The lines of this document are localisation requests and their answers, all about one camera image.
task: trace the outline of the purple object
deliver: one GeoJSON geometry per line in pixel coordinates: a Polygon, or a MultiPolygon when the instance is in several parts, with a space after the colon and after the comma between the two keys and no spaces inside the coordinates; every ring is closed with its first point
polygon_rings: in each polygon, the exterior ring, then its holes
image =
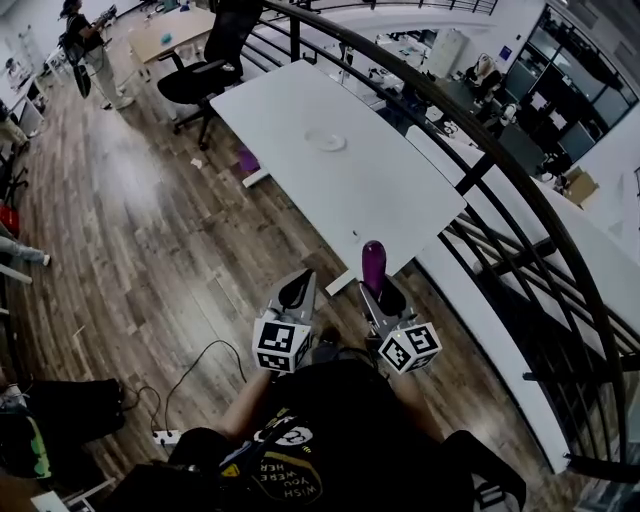
{"type": "Polygon", "coordinates": [[[240,149],[240,169],[247,173],[260,169],[258,159],[245,147],[240,149]]]}
{"type": "Polygon", "coordinates": [[[362,248],[362,276],[373,298],[377,301],[382,294],[382,287],[387,270],[387,253],[384,246],[372,240],[362,248]]]}

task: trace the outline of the black cable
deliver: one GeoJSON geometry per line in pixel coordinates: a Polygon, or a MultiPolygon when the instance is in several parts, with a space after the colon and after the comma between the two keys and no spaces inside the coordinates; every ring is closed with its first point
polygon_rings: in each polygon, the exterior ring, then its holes
{"type": "MultiPolygon", "coordinates": [[[[171,388],[171,391],[169,391],[169,394],[167,395],[167,399],[166,399],[165,405],[164,405],[164,425],[165,425],[165,431],[167,433],[169,433],[168,411],[169,411],[169,400],[171,399],[171,396],[176,391],[176,389],[178,389],[180,384],[182,384],[182,382],[187,377],[187,375],[189,375],[189,373],[191,373],[191,371],[198,365],[198,363],[200,362],[200,359],[202,359],[202,356],[204,356],[206,351],[209,350],[211,347],[213,347],[216,343],[224,343],[227,347],[229,347],[231,350],[233,350],[233,353],[236,355],[236,359],[238,361],[238,370],[240,371],[240,375],[242,376],[242,380],[246,384],[247,378],[244,375],[244,370],[242,368],[242,361],[240,360],[240,354],[238,354],[238,351],[235,349],[235,347],[230,345],[229,343],[227,343],[224,340],[216,340],[216,341],[213,341],[213,342],[209,343],[209,345],[207,345],[204,348],[204,350],[202,352],[200,352],[200,355],[198,356],[198,358],[189,367],[189,369],[185,372],[185,374],[180,378],[178,383],[175,386],[173,386],[173,388],[171,388]]],[[[155,423],[155,426],[157,427],[157,430],[160,430],[162,428],[160,426],[160,423],[158,423],[156,421],[156,417],[158,416],[158,413],[160,412],[160,406],[162,404],[162,398],[160,398],[160,393],[158,393],[158,391],[156,391],[151,386],[143,386],[138,391],[133,391],[131,388],[129,388],[128,386],[125,386],[124,384],[122,385],[122,387],[127,389],[127,390],[129,390],[132,394],[136,395],[136,398],[135,398],[135,401],[133,402],[133,404],[130,405],[129,407],[123,408],[122,412],[129,412],[129,411],[132,411],[133,409],[135,409],[136,407],[138,407],[138,405],[140,405],[140,399],[141,399],[140,395],[142,394],[143,391],[147,391],[147,390],[148,391],[152,391],[153,394],[158,399],[158,405],[156,406],[155,411],[153,411],[153,414],[151,415],[151,421],[149,422],[149,430],[151,431],[152,437],[155,438],[156,435],[155,435],[155,432],[153,430],[154,423],[155,423]]],[[[168,457],[169,456],[169,452],[167,451],[167,447],[166,447],[164,441],[161,441],[160,445],[162,446],[162,448],[164,449],[164,451],[165,451],[165,453],[167,454],[167,457],[168,457]]]]}
{"type": "Polygon", "coordinates": [[[156,410],[153,412],[153,414],[151,415],[151,421],[149,423],[149,429],[151,430],[151,434],[153,434],[153,424],[156,424],[156,427],[158,427],[158,430],[160,430],[160,424],[156,421],[156,417],[158,416],[158,413],[160,412],[160,405],[162,404],[162,398],[160,398],[160,393],[158,393],[154,388],[152,388],[151,386],[142,386],[138,391],[133,391],[132,389],[130,389],[129,387],[125,386],[123,384],[123,387],[125,389],[128,389],[129,391],[131,391],[132,393],[134,393],[136,395],[136,400],[135,402],[130,405],[129,407],[124,407],[122,409],[122,412],[129,412],[132,411],[133,409],[135,409],[136,407],[138,407],[138,405],[140,405],[140,395],[142,394],[143,391],[152,391],[153,394],[156,396],[156,398],[158,399],[158,405],[156,406],[156,410]]]}
{"type": "Polygon", "coordinates": [[[227,347],[229,347],[231,350],[233,350],[233,352],[236,355],[236,359],[238,360],[238,370],[240,370],[240,375],[242,376],[242,380],[245,382],[245,384],[247,383],[247,378],[244,376],[244,371],[242,369],[242,362],[240,361],[240,354],[238,354],[238,351],[235,349],[235,347],[230,345],[229,343],[227,343],[224,340],[212,341],[211,343],[209,343],[204,348],[204,350],[202,352],[200,352],[200,355],[198,356],[198,358],[189,367],[189,369],[185,372],[185,374],[178,381],[178,383],[175,386],[173,386],[173,388],[171,388],[171,391],[169,391],[169,394],[167,395],[167,399],[166,399],[165,404],[164,404],[164,427],[165,427],[165,430],[167,432],[169,432],[169,400],[171,400],[171,396],[176,391],[176,389],[178,389],[180,384],[182,384],[182,381],[184,381],[184,379],[187,377],[187,375],[189,375],[189,373],[191,373],[191,371],[198,365],[198,363],[200,362],[200,359],[202,359],[202,356],[204,356],[204,354],[207,352],[207,350],[209,350],[211,347],[213,347],[216,343],[224,343],[227,347]]]}

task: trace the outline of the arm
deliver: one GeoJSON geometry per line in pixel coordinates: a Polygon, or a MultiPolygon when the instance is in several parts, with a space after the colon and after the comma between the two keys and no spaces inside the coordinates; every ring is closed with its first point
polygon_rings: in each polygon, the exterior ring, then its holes
{"type": "Polygon", "coordinates": [[[389,372],[391,388],[395,392],[398,400],[404,406],[407,416],[411,422],[426,433],[431,439],[439,443],[444,442],[444,435],[438,426],[429,404],[424,399],[422,391],[418,386],[416,378],[410,373],[398,375],[396,372],[389,372]]]}
{"type": "Polygon", "coordinates": [[[258,370],[224,413],[216,430],[230,441],[249,438],[253,434],[253,423],[264,403],[270,383],[271,372],[258,370]]]}
{"type": "Polygon", "coordinates": [[[84,39],[89,39],[95,33],[97,33],[107,23],[106,18],[100,18],[91,27],[85,27],[78,32],[84,39]]]}

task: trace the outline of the standing person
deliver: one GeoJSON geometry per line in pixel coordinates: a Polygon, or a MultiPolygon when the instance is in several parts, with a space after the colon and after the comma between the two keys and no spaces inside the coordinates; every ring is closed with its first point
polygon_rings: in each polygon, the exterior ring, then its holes
{"type": "Polygon", "coordinates": [[[18,152],[29,144],[29,137],[13,122],[11,113],[2,100],[0,100],[0,139],[15,144],[18,152]]]}
{"type": "Polygon", "coordinates": [[[11,58],[5,64],[7,68],[7,78],[9,79],[9,85],[14,91],[18,91],[22,85],[29,80],[29,73],[27,73],[22,65],[15,59],[11,58]]]}
{"type": "Polygon", "coordinates": [[[67,34],[84,49],[84,60],[93,68],[96,80],[107,100],[116,110],[125,109],[134,100],[118,93],[113,67],[104,49],[104,41],[100,37],[100,29],[107,23],[108,18],[99,18],[91,24],[80,14],[81,8],[82,0],[64,0],[60,17],[67,19],[67,34]]]}

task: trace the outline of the cardboard box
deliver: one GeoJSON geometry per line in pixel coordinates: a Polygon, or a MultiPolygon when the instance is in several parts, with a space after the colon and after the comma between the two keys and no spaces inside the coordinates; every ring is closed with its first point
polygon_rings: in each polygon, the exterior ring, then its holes
{"type": "Polygon", "coordinates": [[[570,171],[566,178],[569,183],[564,191],[564,197],[578,206],[599,188],[591,176],[580,167],[570,171]]]}

